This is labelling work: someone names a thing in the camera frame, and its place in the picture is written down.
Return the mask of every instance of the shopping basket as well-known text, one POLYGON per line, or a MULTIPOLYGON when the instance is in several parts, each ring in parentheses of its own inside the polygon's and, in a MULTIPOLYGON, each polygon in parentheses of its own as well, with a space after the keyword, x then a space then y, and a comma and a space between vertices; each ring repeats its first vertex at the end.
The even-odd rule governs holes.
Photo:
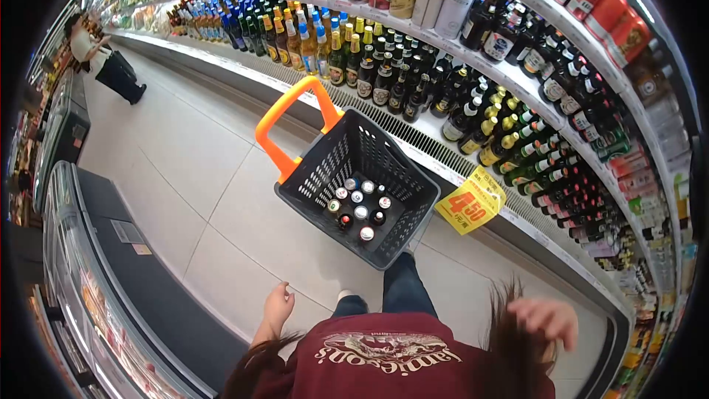
MULTIPOLYGON (((279 198, 378 270, 386 270, 403 252, 440 196, 439 186, 374 121, 354 108, 335 109, 323 84, 314 76, 299 81, 271 107, 256 127, 256 140, 281 172, 274 186, 279 198), (293 160, 268 138, 268 131, 309 90, 318 99, 325 126, 307 151, 293 160), (391 207, 385 210, 382 226, 371 225, 369 219, 355 219, 352 227, 340 230, 328 203, 350 177, 386 187, 391 207), (374 238, 368 242, 359 238, 363 226, 374 229, 374 238)), ((349 196, 341 202, 339 214, 351 215, 356 205, 366 206, 371 213, 379 208, 379 195, 364 194, 358 204, 349 196)))

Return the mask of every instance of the white shoe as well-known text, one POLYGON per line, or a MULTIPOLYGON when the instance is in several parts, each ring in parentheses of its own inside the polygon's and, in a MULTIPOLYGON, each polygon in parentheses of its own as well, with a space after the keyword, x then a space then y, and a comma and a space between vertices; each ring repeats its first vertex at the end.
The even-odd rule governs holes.
POLYGON ((355 293, 352 292, 352 290, 342 290, 342 291, 340 291, 340 294, 338 294, 338 302, 340 302, 343 297, 348 297, 348 296, 355 296, 355 293))

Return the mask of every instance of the jeans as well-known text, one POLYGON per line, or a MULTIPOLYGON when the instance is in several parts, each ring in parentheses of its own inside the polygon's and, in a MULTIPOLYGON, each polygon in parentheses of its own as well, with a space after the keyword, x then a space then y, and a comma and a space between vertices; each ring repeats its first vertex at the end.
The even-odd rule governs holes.
POLYGON ((119 59, 111 54, 96 75, 96 80, 119 93, 128 102, 136 103, 143 96, 143 89, 136 85, 135 79, 120 65, 119 59))
MULTIPOLYGON (((428 313, 438 319, 431 298, 418 277, 416 262, 409 253, 401 253, 384 272, 383 313, 428 313)), ((364 315, 367 304, 356 295, 345 296, 338 302, 332 317, 364 315)))

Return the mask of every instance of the shopping aisle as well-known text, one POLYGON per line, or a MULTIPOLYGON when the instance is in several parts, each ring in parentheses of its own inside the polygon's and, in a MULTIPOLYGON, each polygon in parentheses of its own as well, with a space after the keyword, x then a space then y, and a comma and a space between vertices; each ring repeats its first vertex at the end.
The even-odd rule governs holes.
MULTIPOLYGON (((361 294, 370 310, 380 310, 383 273, 321 234, 274 194, 279 172, 254 145, 262 104, 120 50, 148 85, 146 94, 130 107, 93 78, 84 78, 92 129, 79 165, 116 183, 153 251, 175 277, 246 340, 258 326, 264 298, 280 280, 288 280, 297 293, 288 331, 305 332, 329 317, 343 288, 361 294)), ((292 156, 315 134, 287 120, 271 130, 292 156)), ((527 295, 572 302, 579 314, 579 348, 561 352, 552 378, 558 398, 574 397, 603 345, 606 320, 598 310, 566 297, 562 292, 569 288, 484 230, 458 236, 433 217, 418 238, 421 278, 441 321, 458 340, 473 345, 484 340, 491 282, 509 280, 513 272, 527 295)))

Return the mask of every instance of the display case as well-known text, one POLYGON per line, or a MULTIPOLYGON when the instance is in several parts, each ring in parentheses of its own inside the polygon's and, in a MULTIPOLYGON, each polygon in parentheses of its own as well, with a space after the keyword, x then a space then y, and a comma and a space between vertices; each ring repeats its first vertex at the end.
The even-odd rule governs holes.
POLYGON ((66 161, 43 237, 49 340, 85 398, 215 398, 247 344, 172 278, 113 184, 66 161))

